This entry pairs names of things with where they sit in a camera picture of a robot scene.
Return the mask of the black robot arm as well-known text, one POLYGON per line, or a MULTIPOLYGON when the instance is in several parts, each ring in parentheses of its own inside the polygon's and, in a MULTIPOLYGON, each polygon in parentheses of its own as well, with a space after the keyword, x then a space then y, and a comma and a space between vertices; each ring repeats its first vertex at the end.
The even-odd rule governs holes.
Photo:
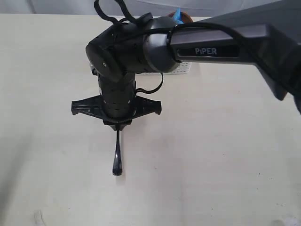
POLYGON ((280 0, 209 19, 177 24, 151 13, 133 17, 125 2, 122 19, 94 8, 111 26, 92 39, 86 55, 100 94, 72 101, 71 113, 101 119, 121 131, 133 119, 160 114, 161 103, 136 87, 139 73, 169 73, 182 62, 255 65, 278 100, 287 93, 301 106, 301 3, 280 0))

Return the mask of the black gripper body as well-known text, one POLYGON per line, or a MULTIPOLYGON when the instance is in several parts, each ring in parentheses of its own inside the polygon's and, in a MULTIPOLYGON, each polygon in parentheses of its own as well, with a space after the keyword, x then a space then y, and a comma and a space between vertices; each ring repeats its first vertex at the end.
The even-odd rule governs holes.
POLYGON ((79 113, 103 120, 105 125, 129 125, 133 119, 155 113, 160 115, 162 106, 160 101, 135 96, 126 105, 106 104, 101 95, 72 101, 71 113, 79 113))

